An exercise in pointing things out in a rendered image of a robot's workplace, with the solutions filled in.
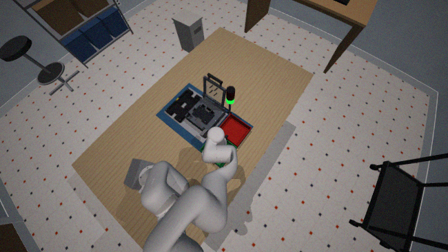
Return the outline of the red open-top bin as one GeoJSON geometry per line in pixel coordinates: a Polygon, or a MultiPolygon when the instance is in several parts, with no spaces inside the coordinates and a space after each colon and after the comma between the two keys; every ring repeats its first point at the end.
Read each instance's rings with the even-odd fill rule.
{"type": "Polygon", "coordinates": [[[219,127],[224,131],[225,135],[228,135],[227,140],[236,147],[241,144],[251,130],[249,125],[235,117],[233,114],[230,114],[219,127]]]}

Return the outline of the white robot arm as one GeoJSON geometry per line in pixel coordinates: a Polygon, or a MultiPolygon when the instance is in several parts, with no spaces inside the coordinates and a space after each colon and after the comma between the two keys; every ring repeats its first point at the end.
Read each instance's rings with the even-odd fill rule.
{"type": "Polygon", "coordinates": [[[164,160],[140,172],[141,203],[157,217],[157,225],[147,237],[143,252],[204,252],[198,242],[186,235],[188,225],[192,223],[207,233],[219,233],[227,224],[227,183],[238,167],[236,148],[225,145],[225,133],[220,127],[204,129],[200,135],[207,138],[203,162],[229,164],[204,175],[201,185],[191,187],[164,160]]]}

